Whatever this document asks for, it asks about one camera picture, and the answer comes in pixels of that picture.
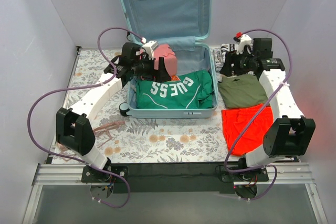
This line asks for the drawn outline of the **newspaper print garment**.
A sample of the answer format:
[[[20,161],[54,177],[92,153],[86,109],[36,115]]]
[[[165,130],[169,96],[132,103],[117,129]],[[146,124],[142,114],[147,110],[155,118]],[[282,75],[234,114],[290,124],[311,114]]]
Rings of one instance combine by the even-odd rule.
[[[214,59],[215,59],[215,67],[216,71],[220,72],[221,68],[223,67],[225,55],[227,52],[235,52],[237,49],[237,44],[221,44],[220,48],[214,49]],[[245,46],[244,52],[240,55],[251,55],[252,53],[252,47],[251,44],[248,46]],[[236,56],[235,65],[238,64],[238,55]]]

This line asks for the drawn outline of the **pink toiletry case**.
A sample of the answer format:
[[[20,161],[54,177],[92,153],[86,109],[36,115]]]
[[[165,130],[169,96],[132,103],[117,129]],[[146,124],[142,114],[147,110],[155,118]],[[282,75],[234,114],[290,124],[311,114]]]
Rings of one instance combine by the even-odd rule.
[[[164,58],[165,67],[171,78],[175,76],[177,74],[177,58],[175,52],[171,49],[170,45],[159,45],[154,51],[154,59],[158,57]]]

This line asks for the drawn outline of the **green Guess t-shirt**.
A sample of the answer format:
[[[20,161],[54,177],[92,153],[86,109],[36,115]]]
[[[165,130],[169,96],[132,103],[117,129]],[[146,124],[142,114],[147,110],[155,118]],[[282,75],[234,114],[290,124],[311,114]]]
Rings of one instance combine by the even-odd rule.
[[[174,76],[168,82],[138,81],[138,109],[210,109],[213,80],[206,70]]]

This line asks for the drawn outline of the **light blue suitcase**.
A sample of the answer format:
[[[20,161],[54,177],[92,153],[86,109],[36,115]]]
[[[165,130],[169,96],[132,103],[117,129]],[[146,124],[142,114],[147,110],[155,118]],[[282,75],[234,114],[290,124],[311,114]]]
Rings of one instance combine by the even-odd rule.
[[[120,0],[132,40],[142,37],[168,44],[177,57],[177,73],[206,70],[215,79],[215,65],[204,43],[211,23],[212,0]]]

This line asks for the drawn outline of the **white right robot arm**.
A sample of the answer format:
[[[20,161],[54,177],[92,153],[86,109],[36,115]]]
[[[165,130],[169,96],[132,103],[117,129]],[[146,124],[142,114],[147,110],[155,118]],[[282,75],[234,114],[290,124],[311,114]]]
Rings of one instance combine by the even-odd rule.
[[[272,39],[235,37],[238,47],[227,52],[221,73],[237,81],[248,72],[264,89],[267,101],[249,108],[222,111],[229,155],[239,156],[237,173],[251,180],[261,169],[286,157],[302,156],[316,129],[314,119],[298,108],[281,59],[273,57]]]

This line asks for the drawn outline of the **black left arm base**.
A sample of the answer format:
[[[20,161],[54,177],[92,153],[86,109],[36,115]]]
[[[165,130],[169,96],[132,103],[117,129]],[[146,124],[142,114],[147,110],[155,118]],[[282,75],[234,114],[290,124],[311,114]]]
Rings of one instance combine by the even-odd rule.
[[[109,165],[108,171],[118,174],[121,177],[127,179],[128,176],[128,167],[122,165]],[[81,182],[83,183],[107,183],[107,182],[118,182],[121,183],[122,180],[115,178],[110,174],[99,172],[89,166],[83,168]]]

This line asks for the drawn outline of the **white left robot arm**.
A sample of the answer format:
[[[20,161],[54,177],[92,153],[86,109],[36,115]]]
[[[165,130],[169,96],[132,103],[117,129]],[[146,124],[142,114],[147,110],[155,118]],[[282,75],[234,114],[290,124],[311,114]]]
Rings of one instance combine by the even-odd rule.
[[[120,55],[104,69],[97,87],[89,90],[70,108],[60,108],[56,114],[56,141],[73,151],[89,165],[100,182],[111,178],[108,158],[97,148],[91,122],[98,112],[133,77],[142,80],[167,82],[177,74],[177,58],[168,44],[149,41],[143,46],[127,42]]]

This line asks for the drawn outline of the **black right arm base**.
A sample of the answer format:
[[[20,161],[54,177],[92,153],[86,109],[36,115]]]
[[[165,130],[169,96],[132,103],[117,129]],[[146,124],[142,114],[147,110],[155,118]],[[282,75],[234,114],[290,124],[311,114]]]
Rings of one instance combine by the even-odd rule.
[[[269,181],[267,170],[254,169],[247,172],[228,172],[223,165],[215,167],[215,174],[222,182],[267,182]]]

